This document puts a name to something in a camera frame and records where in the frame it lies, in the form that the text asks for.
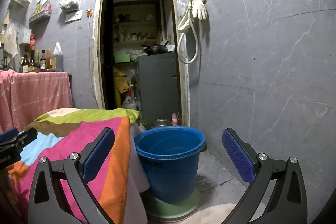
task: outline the green box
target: green box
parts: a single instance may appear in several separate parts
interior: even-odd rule
[[[116,63],[129,62],[129,54],[118,54],[115,56]]]

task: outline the wall shelf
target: wall shelf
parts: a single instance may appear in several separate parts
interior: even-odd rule
[[[156,26],[156,20],[142,20],[142,21],[127,21],[114,23],[115,26],[129,27],[129,26]]]
[[[120,46],[120,47],[124,47],[124,46],[132,46],[134,44],[146,44],[146,45],[152,45],[152,44],[156,44],[157,39],[141,39],[141,40],[130,40],[130,41],[124,41],[124,42],[114,42],[113,44],[115,46]]]
[[[33,15],[30,19],[29,19],[29,24],[35,24],[39,21],[42,21],[44,19],[48,19],[51,17],[51,12],[52,10],[51,9],[48,9],[48,10],[43,10],[41,12],[39,12],[38,14],[36,15]]]

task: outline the blue bucket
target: blue bucket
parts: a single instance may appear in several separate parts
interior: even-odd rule
[[[158,127],[135,139],[152,193],[172,203],[188,198],[195,187],[204,134],[190,127]]]

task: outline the pink bottle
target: pink bottle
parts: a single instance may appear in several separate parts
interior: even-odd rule
[[[173,126],[178,126],[179,125],[179,122],[177,121],[177,116],[176,116],[176,113],[173,113],[172,117],[171,117],[171,124]]]

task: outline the beige mat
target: beige mat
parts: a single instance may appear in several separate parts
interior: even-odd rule
[[[236,204],[228,203],[211,206],[199,211],[180,224],[221,224]]]

